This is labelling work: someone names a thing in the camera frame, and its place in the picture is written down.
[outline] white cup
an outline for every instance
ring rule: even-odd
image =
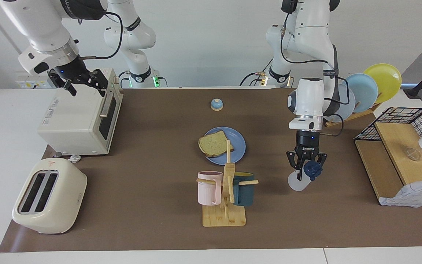
[[[198,203],[209,206],[221,204],[222,172],[198,172],[198,178],[216,182],[216,184],[198,182]]]

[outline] table surface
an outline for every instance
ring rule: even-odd
[[[40,123],[45,108],[50,102],[54,90],[0,90],[0,175],[7,174],[11,168],[12,177],[0,179],[0,241],[10,222],[10,210],[17,197],[27,173],[40,159],[45,150],[45,142],[38,137],[36,128]],[[382,109],[376,111],[380,114],[383,109],[390,106],[422,107],[420,100],[409,100],[403,92],[399,92],[392,100],[382,104]],[[193,259],[193,253],[212,254],[214,250],[198,251],[154,251],[155,256],[180,256],[180,259]],[[422,247],[383,247],[362,249],[284,249],[284,250],[217,250],[220,256],[241,256],[245,252],[248,263],[257,263],[262,258],[275,257],[274,263],[282,263],[281,259],[303,260],[306,263],[326,263],[325,254],[329,263],[348,263],[350,259],[359,261],[359,257],[369,256],[376,259],[377,263],[417,263],[422,261]],[[392,253],[400,258],[387,257]],[[72,260],[82,259],[84,263],[94,260],[118,260],[123,263],[124,257],[138,260],[148,260],[151,263],[161,263],[160,258],[154,260],[151,251],[114,251],[114,252],[51,252],[51,253],[17,253],[0,254],[0,262],[17,256],[17,263],[26,260],[51,259],[53,263],[57,259],[69,256]]]

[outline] toaster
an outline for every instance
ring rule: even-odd
[[[12,219],[41,234],[64,233],[76,220],[86,186],[86,175],[68,160],[41,160],[25,181]]]

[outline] toast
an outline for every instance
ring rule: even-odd
[[[219,130],[216,133],[200,137],[198,147],[206,157],[217,157],[227,152],[226,141],[226,134],[224,134],[224,131]]]

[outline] white cloth with grid pattern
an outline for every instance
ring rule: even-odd
[[[422,206],[422,181],[405,185],[393,198],[380,197],[379,202],[380,205],[388,206],[420,207]]]

